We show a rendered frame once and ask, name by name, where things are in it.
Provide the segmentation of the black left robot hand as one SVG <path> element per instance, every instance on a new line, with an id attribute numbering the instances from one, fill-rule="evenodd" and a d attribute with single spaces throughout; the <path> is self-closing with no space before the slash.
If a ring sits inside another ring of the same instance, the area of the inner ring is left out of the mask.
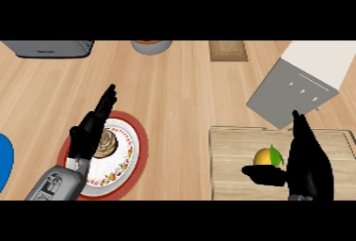
<path id="1" fill-rule="evenodd" d="M 69 158 L 90 160 L 100 143 L 106 119 L 116 102 L 115 85 L 111 84 L 93 111 L 88 111 L 81 123 L 69 129 Z"/>

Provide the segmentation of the grey tiered shelf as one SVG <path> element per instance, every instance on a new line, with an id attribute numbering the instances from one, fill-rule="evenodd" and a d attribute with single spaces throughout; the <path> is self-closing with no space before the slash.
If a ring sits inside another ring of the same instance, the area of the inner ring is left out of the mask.
<path id="1" fill-rule="evenodd" d="M 340 94 L 356 40 L 292 40 L 246 102 L 278 128 Z"/>

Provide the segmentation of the grey cylindrical pot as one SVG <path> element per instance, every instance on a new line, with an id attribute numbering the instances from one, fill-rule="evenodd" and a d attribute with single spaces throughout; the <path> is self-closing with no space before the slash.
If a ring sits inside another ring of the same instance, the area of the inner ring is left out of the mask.
<path id="1" fill-rule="evenodd" d="M 134 51 L 146 56 L 161 54 L 171 46 L 170 40 L 133 40 L 130 42 Z"/>

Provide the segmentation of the brown frosted cupcake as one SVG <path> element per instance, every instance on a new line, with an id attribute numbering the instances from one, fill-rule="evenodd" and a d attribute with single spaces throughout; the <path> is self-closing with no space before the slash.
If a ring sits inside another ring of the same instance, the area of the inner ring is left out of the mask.
<path id="1" fill-rule="evenodd" d="M 108 129 L 105 129 L 100 137 L 97 150 L 93 154 L 93 157 L 97 159 L 102 159 L 111 156 L 115 152 L 116 146 L 118 146 L 118 142 L 116 142 L 115 134 Z"/>

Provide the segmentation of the red round placemat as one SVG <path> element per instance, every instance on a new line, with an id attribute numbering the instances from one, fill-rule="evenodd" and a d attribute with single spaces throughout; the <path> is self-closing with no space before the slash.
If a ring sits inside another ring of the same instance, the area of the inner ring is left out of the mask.
<path id="1" fill-rule="evenodd" d="M 136 117 L 121 111 L 112 111 L 108 117 L 109 119 L 116 119 L 116 120 L 122 120 L 125 121 L 130 126 L 133 127 L 133 130 L 136 131 L 137 134 L 137 138 L 139 138 L 139 157 L 137 157 L 137 163 L 133 169 L 133 172 L 130 174 L 130 177 L 127 179 L 127 181 L 124 182 L 124 185 L 114 190 L 109 194 L 105 194 L 100 197 L 87 197 L 83 195 L 78 196 L 78 199 L 81 201 L 102 201 L 102 200 L 119 200 L 127 193 L 130 192 L 130 189 L 133 188 L 133 186 L 136 185 L 145 166 L 146 166 L 146 161 L 148 161 L 148 135 L 146 135 L 146 131 L 145 128 L 139 122 L 139 120 L 136 119 Z"/>

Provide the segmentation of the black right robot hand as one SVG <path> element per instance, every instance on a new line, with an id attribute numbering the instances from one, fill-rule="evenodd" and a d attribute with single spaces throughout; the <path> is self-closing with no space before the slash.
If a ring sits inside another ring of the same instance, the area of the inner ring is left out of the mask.
<path id="1" fill-rule="evenodd" d="M 313 201 L 334 200 L 334 174 L 329 158 L 322 150 L 307 119 L 295 110 L 294 139 L 286 169 L 272 165 L 244 166 L 242 173 L 258 185 L 288 185 L 289 196 L 309 196 Z"/>

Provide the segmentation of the blue round object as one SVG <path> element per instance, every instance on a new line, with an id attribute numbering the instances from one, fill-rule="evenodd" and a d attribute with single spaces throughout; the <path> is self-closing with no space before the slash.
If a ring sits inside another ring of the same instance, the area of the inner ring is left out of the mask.
<path id="1" fill-rule="evenodd" d="M 13 165 L 13 146 L 9 138 L 0 134 L 0 193 L 6 187 Z"/>

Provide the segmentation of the brown wooden block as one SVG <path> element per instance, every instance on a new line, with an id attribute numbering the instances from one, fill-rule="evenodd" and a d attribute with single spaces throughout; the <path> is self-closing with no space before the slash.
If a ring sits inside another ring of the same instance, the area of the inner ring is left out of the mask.
<path id="1" fill-rule="evenodd" d="M 241 40 L 211 40 L 208 42 L 211 61 L 246 61 L 248 54 Z"/>

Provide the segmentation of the white floral-rimmed plate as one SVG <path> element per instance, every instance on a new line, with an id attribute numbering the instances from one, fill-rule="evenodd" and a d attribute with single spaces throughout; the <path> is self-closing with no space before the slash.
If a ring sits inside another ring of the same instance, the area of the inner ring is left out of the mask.
<path id="1" fill-rule="evenodd" d="M 130 124 L 116 119 L 109 119 L 105 124 L 116 137 L 115 152 L 106 158 L 90 160 L 83 195 L 93 198 L 109 194 L 127 181 L 139 157 L 139 138 Z"/>

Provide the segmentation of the pale wooden tray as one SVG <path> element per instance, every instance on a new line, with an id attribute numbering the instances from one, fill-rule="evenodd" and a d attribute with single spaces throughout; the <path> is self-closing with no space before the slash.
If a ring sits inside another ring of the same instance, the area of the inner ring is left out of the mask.
<path id="1" fill-rule="evenodd" d="M 356 139 L 347 130 L 314 129 L 320 147 L 334 172 L 334 199 L 356 201 Z M 242 173 L 252 164 L 257 151 L 275 147 L 288 159 L 292 130 L 267 130 L 261 127 L 210 128 L 211 199 L 279 200 L 288 199 L 288 186 L 257 185 Z"/>

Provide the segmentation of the grey toaster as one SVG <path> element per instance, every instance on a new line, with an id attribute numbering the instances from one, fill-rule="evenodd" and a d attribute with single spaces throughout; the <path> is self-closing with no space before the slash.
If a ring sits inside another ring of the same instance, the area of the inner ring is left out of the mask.
<path id="1" fill-rule="evenodd" d="M 90 55 L 93 40 L 3 40 L 23 58 L 81 58 Z"/>

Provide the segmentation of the yellow lemon with green leaf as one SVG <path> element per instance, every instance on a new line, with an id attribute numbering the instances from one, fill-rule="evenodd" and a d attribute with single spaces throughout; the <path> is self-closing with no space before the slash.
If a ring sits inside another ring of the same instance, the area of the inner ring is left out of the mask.
<path id="1" fill-rule="evenodd" d="M 254 165 L 272 165 L 276 168 L 283 164 L 283 158 L 278 149 L 270 146 L 257 151 L 252 158 Z"/>

